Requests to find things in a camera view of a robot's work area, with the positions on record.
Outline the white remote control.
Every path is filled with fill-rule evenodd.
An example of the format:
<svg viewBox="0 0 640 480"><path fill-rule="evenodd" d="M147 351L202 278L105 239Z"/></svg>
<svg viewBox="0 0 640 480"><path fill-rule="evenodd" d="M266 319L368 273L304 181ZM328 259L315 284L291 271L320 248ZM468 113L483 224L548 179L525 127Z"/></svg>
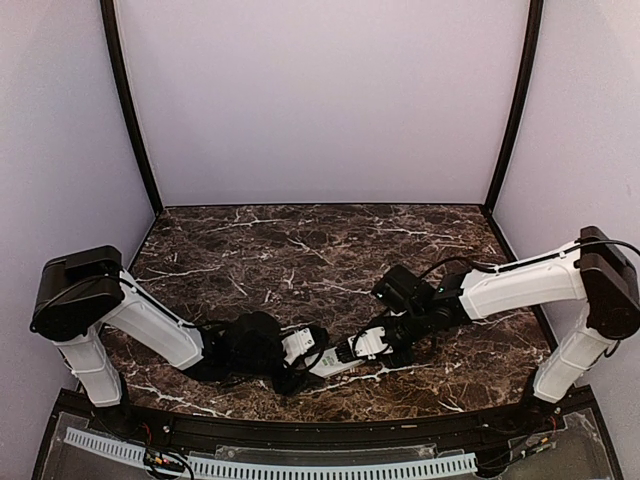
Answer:
<svg viewBox="0 0 640 480"><path fill-rule="evenodd" d="M329 378L351 370L365 361L366 358L357 358L345 344L325 350L322 356L314 354L304 359L310 373L320 378Z"/></svg>

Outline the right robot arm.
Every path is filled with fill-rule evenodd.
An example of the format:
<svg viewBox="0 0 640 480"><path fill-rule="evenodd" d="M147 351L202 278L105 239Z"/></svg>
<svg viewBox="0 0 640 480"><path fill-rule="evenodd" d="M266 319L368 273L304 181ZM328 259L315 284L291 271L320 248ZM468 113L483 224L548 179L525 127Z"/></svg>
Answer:
<svg viewBox="0 0 640 480"><path fill-rule="evenodd" d="M406 363L415 343L439 331L508 310L580 301L576 326L537 369L533 395L511 410L511 426L530 434L547 420L548 403L559 402L610 346L638 332L638 278L625 245L587 226L556 250L504 265L471 263L436 287L397 265L372 290L392 313L368 326L361 353Z"/></svg>

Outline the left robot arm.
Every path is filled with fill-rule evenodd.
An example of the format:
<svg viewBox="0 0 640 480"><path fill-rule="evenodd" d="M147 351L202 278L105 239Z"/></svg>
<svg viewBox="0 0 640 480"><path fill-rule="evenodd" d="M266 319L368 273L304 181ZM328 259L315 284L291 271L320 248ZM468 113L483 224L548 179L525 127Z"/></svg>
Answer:
<svg viewBox="0 0 640 480"><path fill-rule="evenodd" d="M199 382L231 375L266 377L281 395L306 384L328 345L325 329L307 325L285 334L271 315L197 326L171 312L126 271L121 253L106 245L54 258L43 267L32 332L50 340L67 361L101 417L120 436L141 427L140 412L125 400L125 383L99 338L115 327L173 368Z"/></svg>

